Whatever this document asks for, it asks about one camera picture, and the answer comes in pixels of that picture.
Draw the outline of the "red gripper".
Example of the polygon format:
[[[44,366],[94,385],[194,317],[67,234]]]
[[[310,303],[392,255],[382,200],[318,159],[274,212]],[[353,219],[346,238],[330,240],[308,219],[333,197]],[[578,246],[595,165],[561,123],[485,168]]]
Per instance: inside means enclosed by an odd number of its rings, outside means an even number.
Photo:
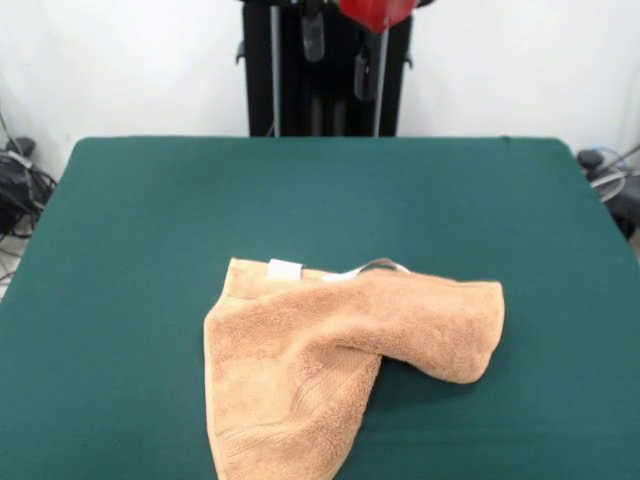
[[[340,0],[340,11],[368,30],[381,34],[407,19],[416,0]],[[301,5],[301,34],[308,62],[319,62],[325,54],[323,2],[305,0]],[[373,98],[372,53],[368,35],[358,32],[358,53],[354,63],[354,95],[359,100]]]

